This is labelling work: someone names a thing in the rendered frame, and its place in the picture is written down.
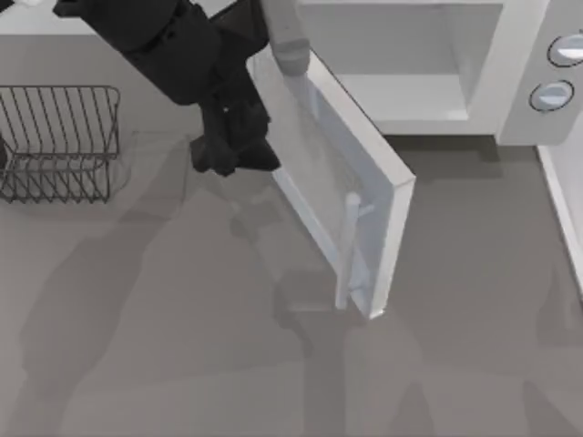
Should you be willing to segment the grey microwave knob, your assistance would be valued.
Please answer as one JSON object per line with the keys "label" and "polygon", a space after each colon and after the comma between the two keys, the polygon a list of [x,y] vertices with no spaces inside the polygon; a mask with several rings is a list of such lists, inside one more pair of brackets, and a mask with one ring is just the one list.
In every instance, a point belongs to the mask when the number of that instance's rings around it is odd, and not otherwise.
{"label": "grey microwave knob", "polygon": [[529,105],[540,113],[557,111],[567,106],[575,95],[574,86],[565,80],[540,84],[529,97]]}
{"label": "grey microwave knob", "polygon": [[548,47],[547,60],[559,68],[583,64],[583,32],[558,36]]}

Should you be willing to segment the pale microwave oven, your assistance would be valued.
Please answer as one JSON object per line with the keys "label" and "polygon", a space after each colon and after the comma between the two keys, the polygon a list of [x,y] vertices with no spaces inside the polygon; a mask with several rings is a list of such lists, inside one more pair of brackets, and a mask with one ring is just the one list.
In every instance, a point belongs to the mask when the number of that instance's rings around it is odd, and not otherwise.
{"label": "pale microwave oven", "polygon": [[[583,32],[583,0],[299,0],[312,49],[386,135],[484,135],[501,146],[555,145],[583,107],[583,64],[547,60]],[[540,84],[570,103],[540,113]]]}

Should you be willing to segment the pale microwave door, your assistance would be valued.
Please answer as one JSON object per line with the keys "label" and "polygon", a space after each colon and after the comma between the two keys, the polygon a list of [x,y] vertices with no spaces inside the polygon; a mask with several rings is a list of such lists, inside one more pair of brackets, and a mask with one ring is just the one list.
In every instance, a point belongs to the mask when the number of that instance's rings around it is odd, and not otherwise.
{"label": "pale microwave door", "polygon": [[353,302],[373,320],[384,314],[416,176],[315,53],[307,71],[285,75],[270,49],[251,60],[251,77],[271,117],[268,141],[281,162],[275,182],[332,267],[336,279],[345,197],[373,210],[359,219],[358,247],[370,282]]}

